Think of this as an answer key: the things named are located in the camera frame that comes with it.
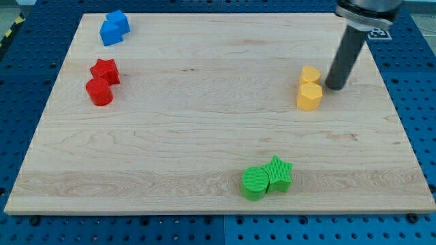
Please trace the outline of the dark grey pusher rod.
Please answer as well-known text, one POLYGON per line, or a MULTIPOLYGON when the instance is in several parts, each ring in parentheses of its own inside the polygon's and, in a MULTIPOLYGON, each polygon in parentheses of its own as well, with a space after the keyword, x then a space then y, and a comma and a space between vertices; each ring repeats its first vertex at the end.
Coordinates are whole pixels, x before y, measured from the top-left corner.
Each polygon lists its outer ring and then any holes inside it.
POLYGON ((341 43, 325 80, 328 88, 335 91, 344 88, 363 47, 365 36, 366 33, 364 31, 355 29, 350 25, 346 26, 341 43))

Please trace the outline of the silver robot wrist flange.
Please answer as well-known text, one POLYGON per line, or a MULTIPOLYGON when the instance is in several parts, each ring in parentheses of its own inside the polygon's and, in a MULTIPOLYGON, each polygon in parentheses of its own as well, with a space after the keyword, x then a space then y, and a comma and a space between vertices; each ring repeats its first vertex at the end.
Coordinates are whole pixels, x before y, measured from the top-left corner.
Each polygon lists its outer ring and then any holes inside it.
POLYGON ((359 31, 370 31, 374 28, 388 31, 402 5, 403 0, 337 0, 334 12, 359 31))

